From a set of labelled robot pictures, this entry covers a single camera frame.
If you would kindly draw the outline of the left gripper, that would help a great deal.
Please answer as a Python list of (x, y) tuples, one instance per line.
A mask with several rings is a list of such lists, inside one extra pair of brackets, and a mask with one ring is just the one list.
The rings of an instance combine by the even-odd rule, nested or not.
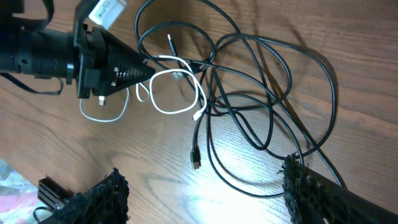
[(86, 26), (75, 26), (74, 46), (78, 49), (79, 99), (87, 99), (91, 93), (109, 96), (155, 74), (138, 52), (104, 29), (87, 31)]

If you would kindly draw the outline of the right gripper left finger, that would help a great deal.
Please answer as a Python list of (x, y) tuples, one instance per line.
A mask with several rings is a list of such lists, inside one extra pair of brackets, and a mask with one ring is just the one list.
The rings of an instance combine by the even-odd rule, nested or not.
[(51, 216), (39, 223), (126, 223), (128, 195), (128, 181), (117, 168), (83, 193), (74, 194), (46, 177), (39, 180), (39, 200), (45, 204), (39, 209)]

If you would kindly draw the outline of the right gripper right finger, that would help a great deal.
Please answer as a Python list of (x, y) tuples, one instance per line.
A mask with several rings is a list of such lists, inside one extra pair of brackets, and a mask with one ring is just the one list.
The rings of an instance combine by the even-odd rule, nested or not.
[(287, 156), (282, 165), (284, 200), (292, 223), (397, 223), (386, 210)]

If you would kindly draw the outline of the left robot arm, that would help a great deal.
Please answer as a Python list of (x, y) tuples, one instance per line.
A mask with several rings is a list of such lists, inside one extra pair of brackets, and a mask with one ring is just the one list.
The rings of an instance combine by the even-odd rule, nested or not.
[(58, 78), (61, 85), (75, 82), (80, 99), (109, 96), (154, 75), (138, 52), (108, 32), (125, 1), (80, 1), (71, 32), (46, 28), (53, 1), (44, 1), (45, 19), (21, 18), (24, 6), (23, 1), (1, 1), (1, 76), (25, 91), (33, 89), (15, 73)]

